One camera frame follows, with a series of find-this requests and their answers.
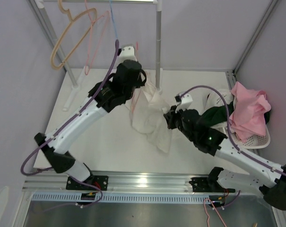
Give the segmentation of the green and white t shirt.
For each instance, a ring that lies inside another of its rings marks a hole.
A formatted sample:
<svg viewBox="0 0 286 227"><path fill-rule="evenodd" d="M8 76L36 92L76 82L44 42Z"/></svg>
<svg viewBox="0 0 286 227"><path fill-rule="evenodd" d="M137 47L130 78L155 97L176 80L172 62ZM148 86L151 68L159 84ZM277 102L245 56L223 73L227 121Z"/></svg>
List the green and white t shirt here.
<svg viewBox="0 0 286 227"><path fill-rule="evenodd" d="M225 99L229 115L234 112L234 96L228 89L219 89L218 92ZM207 101L203 114L201 115L202 122L207 127L222 128L227 127L226 108L221 97L214 91L211 91L207 96Z"/></svg>

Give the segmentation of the pink t shirt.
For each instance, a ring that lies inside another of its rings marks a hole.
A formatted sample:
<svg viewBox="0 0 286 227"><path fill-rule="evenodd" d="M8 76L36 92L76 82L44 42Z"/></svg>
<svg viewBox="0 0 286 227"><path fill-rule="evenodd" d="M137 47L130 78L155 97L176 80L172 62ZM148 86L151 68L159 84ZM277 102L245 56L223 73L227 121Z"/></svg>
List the pink t shirt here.
<svg viewBox="0 0 286 227"><path fill-rule="evenodd" d="M238 140L246 140L258 135L266 135L266 121L264 114L271 110L264 90L247 89L240 82L236 82L231 89L234 96L234 111L230 116L231 128Z"/></svg>

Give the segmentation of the blue hanger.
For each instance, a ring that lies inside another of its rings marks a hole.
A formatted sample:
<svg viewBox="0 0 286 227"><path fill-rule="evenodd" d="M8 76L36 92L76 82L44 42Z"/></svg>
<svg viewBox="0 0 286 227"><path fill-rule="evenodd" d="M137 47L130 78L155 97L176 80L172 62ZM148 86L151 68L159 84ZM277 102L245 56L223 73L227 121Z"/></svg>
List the blue hanger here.
<svg viewBox="0 0 286 227"><path fill-rule="evenodd" d="M118 40L118 32L117 32L117 26L116 26L116 21L114 17L114 12L113 12L113 7L112 7L112 0L109 0L109 6L110 6L110 13L111 13L111 19L112 19L112 24L115 32L115 37Z"/></svg>

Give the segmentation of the beige wooden hanger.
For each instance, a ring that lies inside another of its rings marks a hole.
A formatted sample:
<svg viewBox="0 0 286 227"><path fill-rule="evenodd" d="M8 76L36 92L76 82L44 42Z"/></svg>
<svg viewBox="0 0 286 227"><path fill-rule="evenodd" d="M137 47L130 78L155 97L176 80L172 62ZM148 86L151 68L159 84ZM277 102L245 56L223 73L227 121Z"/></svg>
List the beige wooden hanger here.
<svg viewBox="0 0 286 227"><path fill-rule="evenodd" d="M54 70L60 70L63 68L63 66L68 62L68 60L72 57L72 55L75 53L75 51L78 49L78 47L83 43L85 38L89 35L91 29L94 27L96 23L96 19L98 17L98 11L96 8L90 8L88 5L86 5L86 8L76 14L73 15L71 10L69 8L66 8L63 5L63 0L58 0L57 5L59 8L59 11L67 16L68 23L65 27L65 29L62 31L61 35L58 37L57 41L55 42L55 45L53 47L52 53L50 55L50 64L52 69ZM67 44L67 41L71 41L71 32L76 31L76 26L80 24L80 22L83 22L84 19L89 20L89 26L86 29L85 32L82 32L81 35L78 37L77 41L72 41L71 44ZM55 63L55 56L59 54L59 49L63 46L68 46L70 50L65 53L63 56L63 59L60 60L59 63Z"/></svg>

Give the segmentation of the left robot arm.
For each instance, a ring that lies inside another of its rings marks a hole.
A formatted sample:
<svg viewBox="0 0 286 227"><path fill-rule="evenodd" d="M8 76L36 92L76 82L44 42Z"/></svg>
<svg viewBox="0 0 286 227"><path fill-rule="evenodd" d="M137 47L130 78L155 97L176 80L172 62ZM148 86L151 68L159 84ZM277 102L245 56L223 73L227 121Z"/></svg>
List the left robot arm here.
<svg viewBox="0 0 286 227"><path fill-rule="evenodd" d="M146 80L146 73L139 62L123 61L104 84L99 82L89 91L70 119L58 129L48 134L38 133L34 137L55 172L66 173L84 190L93 186L93 173L69 153L69 148L93 123L130 100L134 90L144 86Z"/></svg>

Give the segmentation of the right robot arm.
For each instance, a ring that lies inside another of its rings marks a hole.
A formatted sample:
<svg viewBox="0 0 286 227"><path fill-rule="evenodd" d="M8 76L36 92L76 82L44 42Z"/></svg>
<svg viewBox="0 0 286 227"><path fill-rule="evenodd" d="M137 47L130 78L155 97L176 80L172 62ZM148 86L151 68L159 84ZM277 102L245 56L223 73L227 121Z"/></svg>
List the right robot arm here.
<svg viewBox="0 0 286 227"><path fill-rule="evenodd" d="M270 206L286 211L286 164L266 160L246 149L237 149L231 140L202 124L198 111L173 106L164 118L169 129L179 130L201 152L226 160L242 170L239 174L214 167L203 183L192 179L195 192L244 192L260 196Z"/></svg>

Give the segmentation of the white perforated basket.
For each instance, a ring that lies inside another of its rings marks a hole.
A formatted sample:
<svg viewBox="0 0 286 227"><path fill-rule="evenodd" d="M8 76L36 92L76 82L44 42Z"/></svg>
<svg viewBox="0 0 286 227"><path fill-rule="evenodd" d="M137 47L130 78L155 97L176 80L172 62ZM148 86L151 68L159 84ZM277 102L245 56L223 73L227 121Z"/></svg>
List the white perforated basket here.
<svg viewBox="0 0 286 227"><path fill-rule="evenodd" d="M235 133L231 133L231 137L233 141L240 147L245 149L262 149L267 147L270 144L270 134L268 128L266 127L266 135L259 136L259 135L252 135L242 142L241 140L237 139Z"/></svg>

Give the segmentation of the metal clothes rack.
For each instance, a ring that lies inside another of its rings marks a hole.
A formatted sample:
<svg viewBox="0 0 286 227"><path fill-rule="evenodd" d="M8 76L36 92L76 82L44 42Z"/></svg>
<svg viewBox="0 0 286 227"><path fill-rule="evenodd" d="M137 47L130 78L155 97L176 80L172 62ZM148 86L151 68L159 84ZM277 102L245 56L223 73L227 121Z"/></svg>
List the metal clothes rack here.
<svg viewBox="0 0 286 227"><path fill-rule="evenodd" d="M131 4L153 4L156 6L156 59L155 59L155 86L159 92L161 92L161 76L163 68L161 67L161 13L162 13L162 1L161 0L113 0L112 3L131 3ZM59 63L57 57L55 57L55 63ZM71 86L71 93L68 96L67 101L63 106L63 111L68 111L77 93L80 91L80 86L84 79L84 72L76 79L78 84L77 88Z"/></svg>

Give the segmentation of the aluminium mounting rail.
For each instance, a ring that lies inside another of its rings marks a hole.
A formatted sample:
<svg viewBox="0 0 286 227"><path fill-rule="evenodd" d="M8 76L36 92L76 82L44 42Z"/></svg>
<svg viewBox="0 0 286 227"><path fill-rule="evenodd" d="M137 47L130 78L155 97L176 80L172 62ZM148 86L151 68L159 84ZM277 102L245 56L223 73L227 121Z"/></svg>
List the aluminium mounting rail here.
<svg viewBox="0 0 286 227"><path fill-rule="evenodd" d="M78 184L65 174L47 171L26 178L22 192L32 201L223 204L233 197L262 197L264 183L252 176L224 170L218 179L207 175L96 172L94 187Z"/></svg>

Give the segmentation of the aluminium frame post right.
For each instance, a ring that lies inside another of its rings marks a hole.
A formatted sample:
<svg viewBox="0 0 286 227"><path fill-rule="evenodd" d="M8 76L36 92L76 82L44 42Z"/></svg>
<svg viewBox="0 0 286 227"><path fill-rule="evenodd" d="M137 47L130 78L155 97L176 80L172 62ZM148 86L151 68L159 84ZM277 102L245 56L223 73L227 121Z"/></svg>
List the aluminium frame post right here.
<svg viewBox="0 0 286 227"><path fill-rule="evenodd" d="M247 57L249 56L250 52L252 51L254 45L257 43L259 37L261 36L263 30L265 29L266 25L270 21L270 18L273 16L274 11L278 7L280 0L271 0L266 7L260 21L258 22L257 26L255 27L252 36L250 37L247 45L245 46L240 58L237 60L237 63L232 71L233 75L237 75L242 64L245 62Z"/></svg>

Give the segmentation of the aluminium frame post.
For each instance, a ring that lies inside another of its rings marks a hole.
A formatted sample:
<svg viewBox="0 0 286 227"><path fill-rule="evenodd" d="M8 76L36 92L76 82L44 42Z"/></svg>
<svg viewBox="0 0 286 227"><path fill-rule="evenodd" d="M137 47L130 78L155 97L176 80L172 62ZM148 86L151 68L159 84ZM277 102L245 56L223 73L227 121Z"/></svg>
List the aluminium frame post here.
<svg viewBox="0 0 286 227"><path fill-rule="evenodd" d="M252 51L254 45L257 43L259 37L261 36L263 30L265 29L266 25L270 21L270 18L273 16L274 11L278 7L280 0L271 0L266 7L260 21L258 22L257 26L255 27L252 36L250 37L247 45L245 46L240 58L237 60L237 63L232 71L233 75L237 75L242 64L245 62L247 57L249 56L250 52Z"/></svg>
<svg viewBox="0 0 286 227"><path fill-rule="evenodd" d="M44 33L47 41L49 42L51 48L53 49L56 42L58 41L58 37L55 33L54 27L51 23L51 20L46 12L45 6L44 6L44 1L43 0L26 0L28 3L29 7L31 8L34 16L36 17L36 20L38 24L40 25L42 32ZM63 61L65 58L65 54L63 52L62 47L58 48L58 53L56 54L56 57L58 60ZM72 85L74 88L78 87L78 84L76 82L75 76L72 73L72 70L66 62L63 65L63 68L65 69L66 72L68 72L70 80L72 82Z"/></svg>

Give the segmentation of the aluminium frame post left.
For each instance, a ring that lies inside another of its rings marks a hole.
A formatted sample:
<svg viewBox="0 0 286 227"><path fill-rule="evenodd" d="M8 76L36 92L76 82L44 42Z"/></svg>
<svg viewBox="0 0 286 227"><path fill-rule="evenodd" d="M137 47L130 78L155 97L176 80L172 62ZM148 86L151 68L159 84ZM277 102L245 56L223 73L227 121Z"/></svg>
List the aluminium frame post left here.
<svg viewBox="0 0 286 227"><path fill-rule="evenodd" d="M44 33L47 41L49 42L51 48L53 49L56 42L58 41L58 37L55 33L54 27L51 23L51 20L46 12L45 6L44 6L44 1L43 0L26 0L28 3L29 7L31 8L34 16L36 17L36 20L38 24L40 25L42 32ZM65 58L65 54L63 52L62 47L58 48L58 53L56 54L56 57L58 60L63 61ZM70 80L72 82L72 85L74 88L78 87L78 84L76 82L75 76L72 73L72 70L66 62L63 65L63 68L65 69L66 72L68 72Z"/></svg>

